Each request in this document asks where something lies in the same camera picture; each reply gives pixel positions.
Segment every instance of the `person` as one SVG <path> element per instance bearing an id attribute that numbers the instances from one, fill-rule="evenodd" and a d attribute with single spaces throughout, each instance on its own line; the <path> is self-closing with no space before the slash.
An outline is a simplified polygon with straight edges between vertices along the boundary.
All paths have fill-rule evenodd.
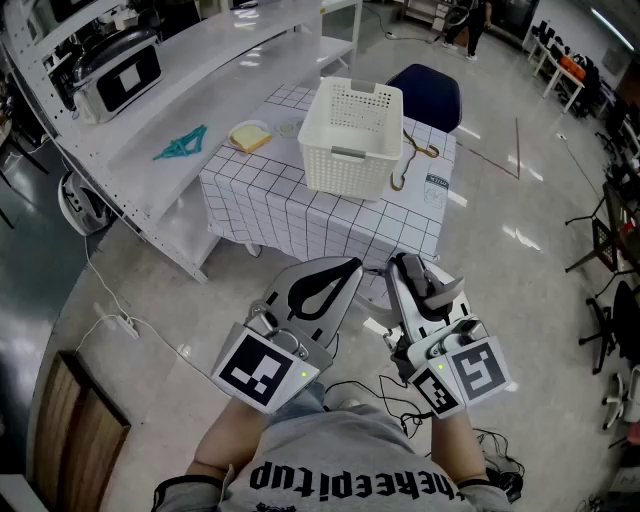
<path id="1" fill-rule="evenodd" d="M 469 46 L 467 48 L 467 59 L 470 61 L 478 60 L 476 56 L 476 48 L 478 41 L 482 35 L 482 31 L 491 27 L 491 2 L 490 0 L 472 0 L 469 9 L 469 16 L 459 25 L 449 28 L 447 37 L 442 42 L 442 46 L 457 50 L 457 46 L 453 43 L 456 36 L 462 32 L 464 27 L 469 27 Z"/>
<path id="2" fill-rule="evenodd" d="M 153 512 L 512 510 L 465 411 L 432 420 L 430 460 L 378 409 L 347 401 L 325 412 L 323 400 L 313 383 L 266 416 L 232 398 L 186 475 L 158 486 Z"/>

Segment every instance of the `forearm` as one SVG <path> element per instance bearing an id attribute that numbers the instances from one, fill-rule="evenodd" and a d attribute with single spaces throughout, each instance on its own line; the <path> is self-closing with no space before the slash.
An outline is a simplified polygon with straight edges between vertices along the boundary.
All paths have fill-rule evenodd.
<path id="1" fill-rule="evenodd" d="M 264 414 L 232 398 L 200 441 L 187 474 L 222 479 L 230 464 L 239 471 L 253 459 L 266 426 Z"/>
<path id="2" fill-rule="evenodd" d="M 456 484 L 473 479 L 488 480 L 484 454 L 466 411 L 444 420 L 433 419 L 431 459 Z"/>

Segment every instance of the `power strip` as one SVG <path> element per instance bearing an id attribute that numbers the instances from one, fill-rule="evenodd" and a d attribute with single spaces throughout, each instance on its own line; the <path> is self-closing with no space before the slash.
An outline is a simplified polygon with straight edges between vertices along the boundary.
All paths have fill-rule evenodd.
<path id="1" fill-rule="evenodd" d="M 127 332 L 129 336 L 131 336 L 134 340 L 137 340 L 140 337 L 138 330 L 136 329 L 133 320 L 125 319 L 122 315 L 117 316 L 118 323 L 120 326 Z"/>

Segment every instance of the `wooden board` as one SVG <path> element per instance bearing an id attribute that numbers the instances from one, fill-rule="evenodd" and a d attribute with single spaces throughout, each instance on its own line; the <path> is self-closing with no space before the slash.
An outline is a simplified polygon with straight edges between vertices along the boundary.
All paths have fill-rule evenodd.
<path id="1" fill-rule="evenodd" d="M 58 354 L 36 432 L 34 487 L 49 509 L 99 510 L 129 428 L 78 359 Z"/>

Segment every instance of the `white plastic basket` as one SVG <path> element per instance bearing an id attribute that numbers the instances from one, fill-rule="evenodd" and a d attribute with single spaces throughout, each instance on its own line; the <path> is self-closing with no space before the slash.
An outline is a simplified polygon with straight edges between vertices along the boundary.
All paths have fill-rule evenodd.
<path id="1" fill-rule="evenodd" d="M 402 155 L 402 91 L 325 78 L 298 142 L 310 189 L 376 201 Z"/>

